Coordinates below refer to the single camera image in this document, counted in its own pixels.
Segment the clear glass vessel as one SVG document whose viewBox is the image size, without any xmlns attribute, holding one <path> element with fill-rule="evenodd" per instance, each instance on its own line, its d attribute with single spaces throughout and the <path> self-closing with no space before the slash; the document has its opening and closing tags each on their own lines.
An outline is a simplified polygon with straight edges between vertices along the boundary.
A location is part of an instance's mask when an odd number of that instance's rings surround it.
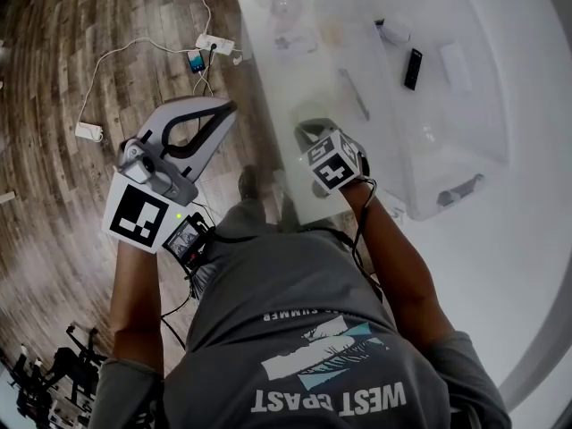
<svg viewBox="0 0 572 429">
<path fill-rule="evenodd" d="M 272 0 L 270 12 L 277 24 L 296 23 L 304 10 L 306 0 Z"/>
</svg>

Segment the white rounded object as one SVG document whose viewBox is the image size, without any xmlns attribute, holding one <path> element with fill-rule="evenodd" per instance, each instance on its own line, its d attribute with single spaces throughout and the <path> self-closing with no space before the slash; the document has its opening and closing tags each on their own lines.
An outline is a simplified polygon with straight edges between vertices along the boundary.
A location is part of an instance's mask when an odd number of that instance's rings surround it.
<svg viewBox="0 0 572 429">
<path fill-rule="evenodd" d="M 411 39 L 409 28 L 394 19 L 385 18 L 379 28 L 381 34 L 395 46 L 405 46 Z"/>
</svg>

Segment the person's left forearm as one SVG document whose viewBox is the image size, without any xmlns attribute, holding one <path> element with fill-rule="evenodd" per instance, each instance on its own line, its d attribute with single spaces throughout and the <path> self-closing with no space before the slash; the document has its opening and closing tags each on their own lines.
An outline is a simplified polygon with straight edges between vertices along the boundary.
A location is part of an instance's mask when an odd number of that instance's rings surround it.
<svg viewBox="0 0 572 429">
<path fill-rule="evenodd" d="M 164 373 L 157 256 L 123 241 L 118 243 L 109 323 L 115 358 Z"/>
</svg>

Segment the black waist monitor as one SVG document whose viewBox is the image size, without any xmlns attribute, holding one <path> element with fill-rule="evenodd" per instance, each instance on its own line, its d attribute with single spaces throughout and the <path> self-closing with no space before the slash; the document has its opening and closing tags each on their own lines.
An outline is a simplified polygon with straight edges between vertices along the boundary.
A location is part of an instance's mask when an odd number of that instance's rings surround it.
<svg viewBox="0 0 572 429">
<path fill-rule="evenodd" d="M 200 213 L 188 215 L 163 244 L 177 262 L 192 268 L 201 256 L 210 228 Z"/>
</svg>

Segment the white power adapter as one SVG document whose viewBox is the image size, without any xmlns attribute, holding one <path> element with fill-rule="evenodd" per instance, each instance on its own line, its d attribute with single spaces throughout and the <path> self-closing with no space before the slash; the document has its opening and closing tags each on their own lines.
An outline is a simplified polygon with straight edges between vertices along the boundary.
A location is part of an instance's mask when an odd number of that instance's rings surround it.
<svg viewBox="0 0 572 429">
<path fill-rule="evenodd" d="M 87 122 L 78 122 L 75 126 L 75 136 L 94 142 L 101 142 L 103 139 L 103 128 Z"/>
</svg>

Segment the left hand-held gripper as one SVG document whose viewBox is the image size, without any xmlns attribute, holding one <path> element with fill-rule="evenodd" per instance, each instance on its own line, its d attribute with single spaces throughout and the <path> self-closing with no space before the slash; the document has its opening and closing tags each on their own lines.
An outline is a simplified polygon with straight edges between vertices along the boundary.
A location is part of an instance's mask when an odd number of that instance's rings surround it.
<svg viewBox="0 0 572 429">
<path fill-rule="evenodd" d="M 172 129 L 209 117 L 185 146 L 169 143 Z M 120 147 L 102 230 L 155 254 L 197 212 L 193 184 L 237 119 L 230 99 L 185 97 L 160 105 L 135 139 Z"/>
</svg>

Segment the person's right forearm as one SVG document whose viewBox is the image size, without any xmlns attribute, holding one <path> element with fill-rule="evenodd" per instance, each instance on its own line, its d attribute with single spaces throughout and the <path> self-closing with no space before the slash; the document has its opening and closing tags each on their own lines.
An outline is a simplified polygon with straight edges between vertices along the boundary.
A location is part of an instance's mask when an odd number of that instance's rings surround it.
<svg viewBox="0 0 572 429">
<path fill-rule="evenodd" d="M 341 193 L 358 221 L 400 334 L 421 352 L 453 334 L 424 259 L 366 182 L 352 182 Z"/>
</svg>

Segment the small clear packet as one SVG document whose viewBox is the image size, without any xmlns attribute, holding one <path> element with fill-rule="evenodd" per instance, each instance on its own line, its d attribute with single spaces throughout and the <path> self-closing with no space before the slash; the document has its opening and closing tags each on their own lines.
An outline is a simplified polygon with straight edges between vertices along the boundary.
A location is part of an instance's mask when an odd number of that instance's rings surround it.
<svg viewBox="0 0 572 429">
<path fill-rule="evenodd" d="M 303 55 L 315 52 L 317 43 L 312 36 L 286 34 L 274 40 L 276 50 L 284 55 Z"/>
</svg>

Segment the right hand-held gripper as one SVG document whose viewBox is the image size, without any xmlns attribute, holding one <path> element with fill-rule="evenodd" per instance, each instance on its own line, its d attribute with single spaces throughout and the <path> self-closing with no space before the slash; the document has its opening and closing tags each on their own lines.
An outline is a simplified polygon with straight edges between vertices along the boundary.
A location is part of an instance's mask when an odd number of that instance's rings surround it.
<svg viewBox="0 0 572 429">
<path fill-rule="evenodd" d="M 294 128 L 300 153 L 306 153 L 307 167 L 314 178 L 312 191 L 318 198 L 327 198 L 333 191 L 370 174 L 365 150 L 338 129 L 329 118 L 306 120 Z M 308 134 L 328 135 L 312 144 Z"/>
</svg>

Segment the white power strip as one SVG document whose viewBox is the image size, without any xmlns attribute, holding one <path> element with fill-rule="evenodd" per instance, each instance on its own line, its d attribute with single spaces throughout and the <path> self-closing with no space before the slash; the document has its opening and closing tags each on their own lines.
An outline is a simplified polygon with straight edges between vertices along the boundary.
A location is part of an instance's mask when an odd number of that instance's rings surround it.
<svg viewBox="0 0 572 429">
<path fill-rule="evenodd" d="M 196 40 L 197 49 L 213 51 L 220 55 L 231 55 L 234 47 L 234 41 L 208 34 L 200 34 Z"/>
</svg>

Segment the clear plastic storage bin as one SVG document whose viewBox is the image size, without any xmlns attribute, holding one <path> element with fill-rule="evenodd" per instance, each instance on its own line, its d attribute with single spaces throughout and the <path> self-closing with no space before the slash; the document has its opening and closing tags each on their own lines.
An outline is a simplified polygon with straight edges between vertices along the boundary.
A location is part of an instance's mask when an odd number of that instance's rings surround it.
<svg viewBox="0 0 572 429">
<path fill-rule="evenodd" d="M 406 25 L 411 39 L 383 43 L 395 91 L 398 133 L 408 162 L 411 198 L 404 206 L 416 221 L 427 220 L 484 188 L 509 160 L 499 75 L 482 25 L 469 0 L 369 0 L 373 20 Z M 454 93 L 440 48 L 458 43 L 472 91 Z M 403 81 L 411 49 L 423 54 L 414 91 Z"/>
</svg>

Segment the black remote control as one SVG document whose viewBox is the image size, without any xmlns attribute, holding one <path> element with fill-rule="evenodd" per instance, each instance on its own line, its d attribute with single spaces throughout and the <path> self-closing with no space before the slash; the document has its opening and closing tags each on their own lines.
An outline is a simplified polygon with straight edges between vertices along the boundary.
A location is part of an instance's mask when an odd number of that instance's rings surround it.
<svg viewBox="0 0 572 429">
<path fill-rule="evenodd" d="M 412 48 L 403 81 L 403 85 L 405 88 L 412 91 L 416 89 L 416 83 L 418 79 L 418 74 L 420 72 L 422 60 L 423 60 L 423 54 L 420 51 L 416 50 L 415 48 Z"/>
</svg>

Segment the black office chair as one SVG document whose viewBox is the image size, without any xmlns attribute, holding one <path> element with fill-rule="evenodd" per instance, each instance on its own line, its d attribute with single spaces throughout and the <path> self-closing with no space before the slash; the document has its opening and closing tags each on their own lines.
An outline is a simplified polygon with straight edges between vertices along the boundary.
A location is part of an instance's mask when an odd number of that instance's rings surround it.
<svg viewBox="0 0 572 429">
<path fill-rule="evenodd" d="M 107 357 L 96 352 L 95 345 L 98 329 L 85 328 L 88 334 L 88 343 L 82 344 L 75 336 L 74 331 L 80 328 L 78 324 L 70 324 L 66 333 L 78 347 L 76 353 L 68 347 L 59 348 L 55 353 L 52 367 L 54 378 L 58 380 L 68 377 L 74 385 L 79 386 L 85 395 L 94 394 L 99 379 L 99 368 L 107 360 Z"/>
</svg>

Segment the person's left black shoe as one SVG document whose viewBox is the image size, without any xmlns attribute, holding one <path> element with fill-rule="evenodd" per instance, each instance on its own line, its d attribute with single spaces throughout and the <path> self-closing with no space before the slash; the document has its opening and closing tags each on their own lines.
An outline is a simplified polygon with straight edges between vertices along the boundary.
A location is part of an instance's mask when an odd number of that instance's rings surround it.
<svg viewBox="0 0 572 429">
<path fill-rule="evenodd" d="M 246 165 L 240 174 L 238 180 L 238 192 L 240 200 L 260 199 L 260 183 L 257 168 L 252 165 Z"/>
</svg>

